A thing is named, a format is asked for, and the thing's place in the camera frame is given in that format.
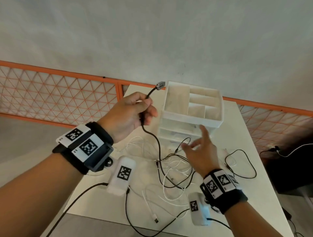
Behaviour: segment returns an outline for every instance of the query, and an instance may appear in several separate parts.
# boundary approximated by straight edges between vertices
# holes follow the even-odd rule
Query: orange metal frame
[[[132,84],[132,85],[145,86],[145,87],[151,87],[151,88],[155,87],[155,85],[150,85],[150,84],[145,84],[145,83],[140,83],[140,82],[132,82],[132,81],[126,81],[126,80],[114,79],[114,78],[103,78],[100,76],[87,75],[87,74],[82,74],[82,73],[73,73],[73,72],[67,72],[67,71],[62,71],[62,70],[31,66],[31,65],[26,65],[26,64],[6,62],[6,61],[1,61],[1,60],[0,60],[0,66],[10,67],[10,68],[19,68],[19,69],[23,69],[23,70],[31,70],[31,71],[36,71],[36,72],[48,73],[48,74],[56,74],[56,75],[67,76],[67,77],[82,78],[82,79],[87,79],[87,80],[112,83],[112,84],[115,84],[116,95],[117,95],[118,101],[121,98],[123,98],[123,96],[124,96],[123,85],[131,85]],[[278,111],[283,111],[286,113],[295,113],[295,114],[313,117],[313,111],[283,107],[283,106],[278,106],[278,105],[264,104],[264,103],[258,103],[258,102],[253,102],[253,101],[248,101],[248,100],[240,100],[240,99],[234,99],[234,98],[228,98],[228,97],[223,97],[223,99],[229,100],[229,101],[234,101],[240,105],[247,105],[247,106],[252,106],[252,107],[257,107],[257,108],[265,108],[265,109],[270,109],[270,110],[278,110]],[[39,120],[39,119],[26,118],[26,117],[20,117],[20,116],[16,116],[16,115],[9,115],[9,114],[3,114],[3,113],[0,113],[0,116],[7,117],[7,118],[14,118],[14,119],[16,118],[16,119],[20,119],[20,120],[24,120],[24,121],[36,122],[36,123],[41,123],[41,124],[61,126],[61,127],[65,127],[65,128],[73,128],[74,127],[72,125],[67,125],[67,124],[55,123],[55,122],[50,122],[50,121],[43,121],[43,120]]]

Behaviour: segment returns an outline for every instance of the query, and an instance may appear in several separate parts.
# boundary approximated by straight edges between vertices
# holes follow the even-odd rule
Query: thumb
[[[192,148],[186,143],[182,143],[180,146],[182,147],[183,151],[186,153],[186,156],[190,155],[193,152]]]
[[[144,99],[142,102],[136,103],[135,108],[137,113],[145,111],[151,104],[150,99]]]

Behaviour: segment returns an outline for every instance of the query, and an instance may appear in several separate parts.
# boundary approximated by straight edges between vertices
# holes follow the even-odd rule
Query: hand
[[[193,141],[190,145],[183,143],[181,147],[186,153],[191,166],[204,178],[210,171],[220,169],[220,166],[216,146],[211,142],[209,132],[203,125],[200,125],[200,129],[202,138]]]
[[[145,112],[144,125],[151,123],[152,117],[157,117],[157,109],[152,106],[151,98],[145,99],[146,95],[135,92],[122,98],[113,108],[97,123],[100,124],[107,133],[117,143],[126,138],[135,128],[141,125],[139,113]]]

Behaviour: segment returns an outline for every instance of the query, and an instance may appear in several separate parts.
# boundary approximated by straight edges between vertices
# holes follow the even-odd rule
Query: table
[[[130,85],[125,96],[135,91],[140,91],[147,94],[150,90],[151,88]],[[154,101],[154,106],[158,109],[158,111],[162,109],[164,96],[164,90],[154,91],[151,95],[151,98]],[[237,179],[241,183],[245,194],[249,198],[249,203],[283,236],[293,237],[289,224],[284,216],[278,198],[270,183],[270,180],[267,176],[258,152],[253,144],[247,127],[243,121],[237,104],[231,101],[224,101],[224,107],[224,122],[221,127],[216,130],[211,138],[212,142],[218,148],[219,158],[223,159],[225,157],[225,154],[220,152],[222,149],[225,148],[229,153],[233,152],[236,149],[242,149],[247,153],[252,164],[257,170],[258,175],[255,179]],[[156,118],[153,120],[150,126],[146,127],[146,129],[153,133],[157,133],[158,123],[159,118]],[[139,127],[135,129],[126,139],[115,144],[114,147],[117,149],[124,148],[128,141],[134,136],[141,136],[144,139],[149,139],[149,141],[154,142],[154,138],[144,133],[142,128]],[[243,176],[252,176],[254,174],[253,169],[250,167],[247,158],[243,153],[238,151],[232,156],[237,162],[237,165],[233,168],[234,172]],[[137,163],[135,174],[133,175],[133,178],[130,182],[130,186],[132,187],[132,189],[141,194],[141,191],[145,188],[147,184],[153,183],[161,187],[158,180],[155,162],[148,161],[141,157],[132,158]],[[106,182],[108,181],[109,177],[110,172],[108,170],[104,170],[101,175],[98,176],[84,176],[84,178],[78,184],[72,196],[70,197],[68,205],[72,203],[73,200],[88,187],[96,183]],[[186,193],[201,192],[199,185],[202,183],[202,179],[197,173],[194,176],[193,183],[195,184],[190,185],[190,187],[186,189]],[[163,195],[163,190],[161,188],[155,187],[154,190],[160,195]],[[173,217],[171,217],[164,210],[151,204],[152,209],[158,215],[159,223],[156,224],[152,220],[152,217],[148,212],[146,204],[142,198],[135,195],[132,191],[129,193],[128,198],[128,215],[134,226],[146,229],[160,230],[173,219]],[[188,206],[172,206],[165,203],[157,196],[151,195],[149,193],[148,199],[164,206],[174,215],[177,215],[182,210],[188,208]],[[178,200],[177,203],[187,204],[187,199],[181,198]],[[84,194],[72,206],[68,213],[129,225],[125,215],[125,196],[113,196],[106,193],[105,189],[98,187],[93,188],[86,194]],[[211,217],[227,224],[225,217],[221,214],[211,211]],[[182,236],[197,237],[233,236],[229,229],[225,228],[219,223],[212,223],[211,226],[194,226],[191,221],[190,213],[187,213],[184,218],[174,221],[169,227],[164,230],[164,232],[179,234]]]

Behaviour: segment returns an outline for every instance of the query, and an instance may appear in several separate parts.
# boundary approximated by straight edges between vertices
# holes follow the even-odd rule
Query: wrist-mounted tracker
[[[212,170],[200,185],[207,202],[222,214],[238,202],[247,201],[238,181],[222,169]]]
[[[81,124],[57,138],[52,150],[60,153],[82,174],[97,172],[112,165],[112,137],[96,122]]]

